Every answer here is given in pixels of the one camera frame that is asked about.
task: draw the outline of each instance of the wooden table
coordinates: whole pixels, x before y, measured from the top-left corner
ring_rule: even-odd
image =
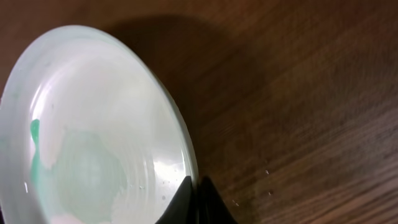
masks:
[[[0,0],[0,89],[54,27],[159,76],[239,223],[398,223],[398,2]]]

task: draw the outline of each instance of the white bowl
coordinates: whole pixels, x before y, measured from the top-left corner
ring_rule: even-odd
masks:
[[[0,104],[6,223],[155,223],[186,175],[185,123],[120,41],[66,26],[21,55]]]

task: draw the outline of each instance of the green stain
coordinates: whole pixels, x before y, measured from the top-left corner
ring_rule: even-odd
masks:
[[[86,131],[66,134],[54,174],[63,208],[86,224],[110,222],[113,200],[127,187],[120,161]]]
[[[35,143],[35,154],[30,168],[30,181],[37,187],[40,169],[40,150],[39,150],[39,129],[40,121],[35,119],[30,124],[30,134],[32,135],[33,142]]]
[[[0,151],[8,149],[8,138],[0,138]]]
[[[13,94],[12,94],[12,97],[13,97],[15,100],[18,100],[18,98],[19,98],[19,93],[13,93]]]
[[[46,216],[68,212],[86,224],[110,222],[115,196],[127,187],[120,161],[87,131],[67,131],[57,162],[51,169],[40,162],[40,121],[30,124],[35,153],[32,181]]]

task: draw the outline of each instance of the wood grain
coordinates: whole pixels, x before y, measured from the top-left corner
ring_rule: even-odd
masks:
[[[0,0],[0,89],[41,33],[132,48],[239,223],[398,223],[398,2]]]

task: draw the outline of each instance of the white ceramic dish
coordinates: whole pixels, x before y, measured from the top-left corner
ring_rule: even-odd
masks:
[[[197,164],[173,100],[124,44],[66,26],[21,55],[0,104],[7,224],[155,223]]]

